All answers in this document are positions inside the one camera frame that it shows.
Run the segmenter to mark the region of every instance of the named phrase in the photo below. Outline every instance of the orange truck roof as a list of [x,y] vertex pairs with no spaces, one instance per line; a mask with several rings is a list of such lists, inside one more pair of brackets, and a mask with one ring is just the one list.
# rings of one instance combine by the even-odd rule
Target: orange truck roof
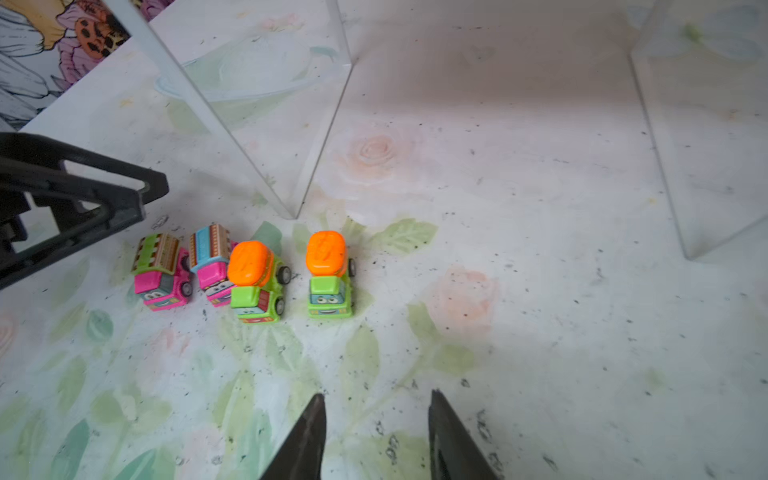
[[232,250],[227,278],[237,286],[265,286],[272,276],[275,255],[263,243],[251,240]]
[[346,272],[346,242],[339,232],[317,232],[306,245],[306,267],[312,275],[342,276]]

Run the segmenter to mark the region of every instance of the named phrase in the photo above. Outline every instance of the toy truck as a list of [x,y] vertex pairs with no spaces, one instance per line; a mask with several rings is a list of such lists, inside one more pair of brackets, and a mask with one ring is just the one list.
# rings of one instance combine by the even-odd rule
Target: toy truck
[[238,243],[227,276],[235,284],[230,306],[243,323],[280,319],[285,310],[283,285],[291,281],[291,271],[269,247],[256,240]]
[[235,245],[230,241],[229,230],[217,223],[190,237],[190,270],[197,275],[200,288],[215,307],[228,305],[232,300],[235,284],[227,278],[227,265]]
[[167,233],[141,239],[131,273],[134,291],[154,312],[187,305],[192,295],[189,253]]
[[310,269],[310,318],[332,319],[352,316],[352,281],[355,260],[347,260],[346,242],[341,233],[317,232],[306,246],[306,267]]

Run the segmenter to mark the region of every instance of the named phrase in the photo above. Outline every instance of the toy car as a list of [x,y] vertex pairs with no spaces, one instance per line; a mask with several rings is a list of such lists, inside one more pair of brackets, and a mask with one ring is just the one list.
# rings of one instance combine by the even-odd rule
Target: toy car
[[313,319],[349,318],[352,310],[352,281],[355,260],[347,260],[341,233],[317,232],[306,246],[310,269],[309,313]]
[[227,278],[227,265],[235,245],[230,241],[230,232],[217,223],[190,237],[190,270],[197,275],[200,288],[215,307],[228,305],[232,300],[234,283]]
[[156,233],[141,239],[136,252],[134,291],[153,311],[187,305],[192,295],[189,253],[179,239]]
[[259,241],[238,243],[227,268],[232,289],[230,306],[243,323],[276,322],[285,310],[283,285],[291,281],[290,268]]

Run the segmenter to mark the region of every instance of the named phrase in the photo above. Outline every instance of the toy wheel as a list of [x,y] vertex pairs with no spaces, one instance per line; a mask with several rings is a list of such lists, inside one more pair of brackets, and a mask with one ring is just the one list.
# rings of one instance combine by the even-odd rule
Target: toy wheel
[[283,265],[280,267],[280,270],[277,271],[277,281],[280,282],[281,285],[287,285],[290,283],[292,275],[290,267]]
[[285,311],[285,309],[286,309],[286,301],[283,300],[282,297],[275,300],[275,313],[277,315],[283,315],[283,312]]
[[189,282],[184,282],[181,284],[181,294],[184,295],[186,298],[189,298],[192,296],[192,284]]

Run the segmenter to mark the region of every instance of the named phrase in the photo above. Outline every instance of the pink toy truck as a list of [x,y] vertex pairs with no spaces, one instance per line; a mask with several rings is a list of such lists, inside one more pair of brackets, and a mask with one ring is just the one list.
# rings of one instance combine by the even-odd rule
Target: pink toy truck
[[201,228],[190,237],[192,273],[197,275],[200,288],[215,307],[232,301],[234,283],[227,279],[227,265],[235,245],[230,241],[230,232],[217,223]]
[[134,288],[152,311],[187,305],[192,295],[189,253],[179,239],[155,233],[141,239],[134,268]]

